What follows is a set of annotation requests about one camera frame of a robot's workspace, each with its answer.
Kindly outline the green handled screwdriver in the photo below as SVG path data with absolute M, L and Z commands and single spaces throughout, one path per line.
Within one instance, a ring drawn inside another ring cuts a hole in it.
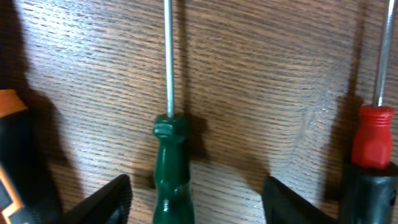
M 164 0 L 166 113 L 156 117 L 153 133 L 159 140 L 154 171 L 157 202 L 153 223 L 194 224 L 190 162 L 185 141 L 190 126 L 183 114 L 175 112 L 174 45 L 172 0 Z

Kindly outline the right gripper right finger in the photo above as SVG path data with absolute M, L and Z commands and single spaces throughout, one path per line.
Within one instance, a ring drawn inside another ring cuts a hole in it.
M 262 204 L 267 224 L 337 224 L 276 178 L 265 178 Z

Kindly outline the black red screwdriver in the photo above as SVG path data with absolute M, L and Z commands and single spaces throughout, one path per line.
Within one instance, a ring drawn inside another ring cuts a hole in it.
M 371 105 L 359 109 L 351 160 L 343 171 L 339 223 L 390 223 L 397 196 L 391 161 L 394 109 L 383 104 L 397 1 L 387 0 Z

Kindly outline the orange black pliers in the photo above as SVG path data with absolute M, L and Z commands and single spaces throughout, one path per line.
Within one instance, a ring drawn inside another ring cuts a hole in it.
M 61 213 L 34 145 L 30 111 L 15 90 L 1 90 L 1 215 L 7 224 L 53 223 Z

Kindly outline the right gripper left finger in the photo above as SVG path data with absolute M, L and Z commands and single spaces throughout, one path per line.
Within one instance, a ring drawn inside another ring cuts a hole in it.
M 131 181 L 122 174 L 79 203 L 60 219 L 62 224 L 126 224 L 132 202 Z

